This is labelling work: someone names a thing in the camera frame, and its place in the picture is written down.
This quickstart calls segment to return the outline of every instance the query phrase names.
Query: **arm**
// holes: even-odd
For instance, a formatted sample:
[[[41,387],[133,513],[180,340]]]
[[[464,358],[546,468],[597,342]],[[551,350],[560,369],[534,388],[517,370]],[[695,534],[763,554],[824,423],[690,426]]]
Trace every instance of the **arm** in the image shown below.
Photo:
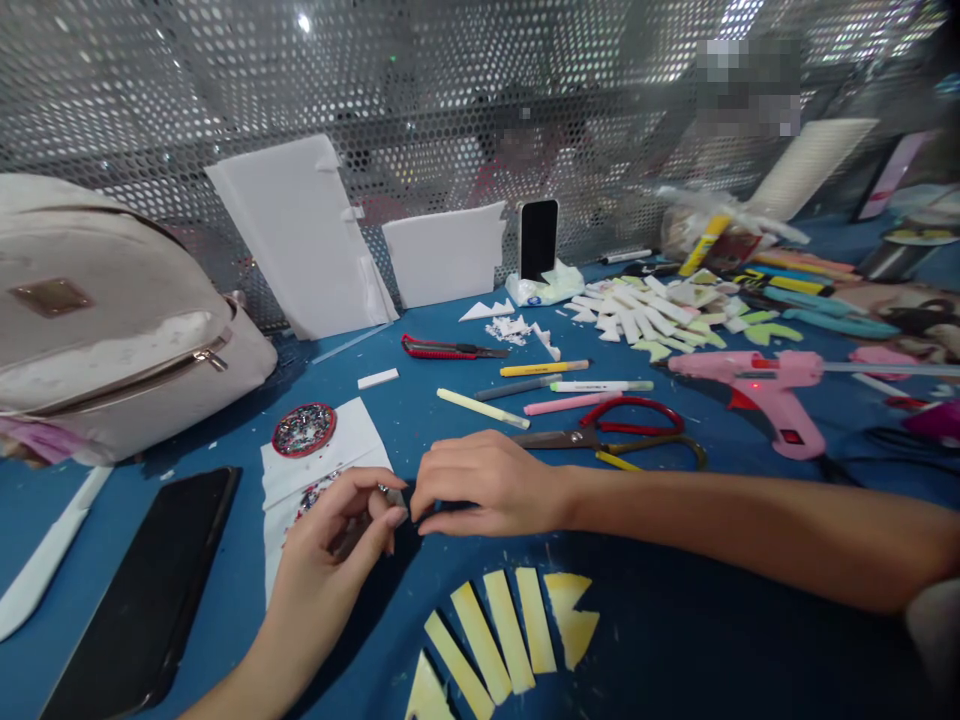
[[[378,485],[406,487],[384,468],[352,468],[320,496],[287,534],[260,632],[243,661],[180,720],[279,720],[307,689],[333,650],[393,531],[406,520]],[[344,559],[342,533],[351,518],[373,518]]]
[[[876,613],[960,573],[960,514],[859,488],[713,473],[554,468],[492,431],[436,443],[411,502],[421,534],[558,529],[669,545]]]

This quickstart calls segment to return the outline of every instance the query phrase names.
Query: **pink glue gun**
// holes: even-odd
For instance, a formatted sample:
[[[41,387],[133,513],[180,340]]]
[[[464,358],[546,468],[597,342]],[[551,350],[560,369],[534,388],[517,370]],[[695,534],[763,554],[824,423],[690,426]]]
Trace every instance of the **pink glue gun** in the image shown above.
[[[728,409],[760,410],[773,424],[773,449],[791,460],[810,460],[827,448],[823,435],[791,391],[816,385],[823,358],[814,352],[787,350],[773,360],[758,352],[697,353],[670,358],[671,371],[686,377],[716,380],[733,388]]]

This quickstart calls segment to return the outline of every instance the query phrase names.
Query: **red scissors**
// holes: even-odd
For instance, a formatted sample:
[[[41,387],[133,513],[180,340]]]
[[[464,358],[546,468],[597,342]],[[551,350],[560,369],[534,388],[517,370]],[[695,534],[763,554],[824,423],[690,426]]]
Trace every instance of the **red scissors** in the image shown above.
[[[650,425],[632,425],[629,423],[601,422],[600,418],[609,410],[619,405],[639,405],[655,410],[670,421],[668,427]],[[558,430],[555,432],[529,433],[516,435],[511,438],[517,445],[527,450],[553,450],[577,447],[591,448],[598,460],[609,463],[621,470],[638,471],[641,468],[621,460],[618,456],[634,450],[663,445],[665,443],[682,443],[689,447],[697,457],[697,470],[703,470],[707,465],[707,453],[703,447],[692,438],[683,434],[685,423],[675,411],[663,403],[637,397],[621,397],[608,400],[598,405],[580,420],[577,430]],[[648,435],[647,440],[633,443],[609,444],[600,439],[600,432],[621,432],[631,435]]]

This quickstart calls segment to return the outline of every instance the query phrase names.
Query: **perforated metal wall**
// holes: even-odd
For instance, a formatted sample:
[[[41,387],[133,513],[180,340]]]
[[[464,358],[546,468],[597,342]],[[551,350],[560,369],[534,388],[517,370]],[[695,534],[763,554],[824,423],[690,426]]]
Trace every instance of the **perforated metal wall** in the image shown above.
[[[638,184],[744,194],[785,146],[694,132],[698,41],[797,38],[805,116],[856,114],[867,90],[916,76],[945,18],[924,0],[0,8],[0,171],[61,177],[171,226],[265,328],[282,313],[203,172],[224,157],[329,134],[391,290],[383,222],[496,200],[556,197],[560,255],[579,262],[656,240],[663,206]],[[498,279],[516,265],[515,217],[503,255]]]

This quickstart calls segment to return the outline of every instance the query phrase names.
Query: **smartphone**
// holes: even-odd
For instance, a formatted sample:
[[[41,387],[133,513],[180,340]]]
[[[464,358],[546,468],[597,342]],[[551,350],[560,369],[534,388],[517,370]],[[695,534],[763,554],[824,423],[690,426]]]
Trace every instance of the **smartphone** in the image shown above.
[[[520,277],[543,282],[557,263],[557,218],[560,203],[537,200],[520,205]]]
[[[170,690],[236,492],[237,468],[157,493],[40,720],[108,720]]]

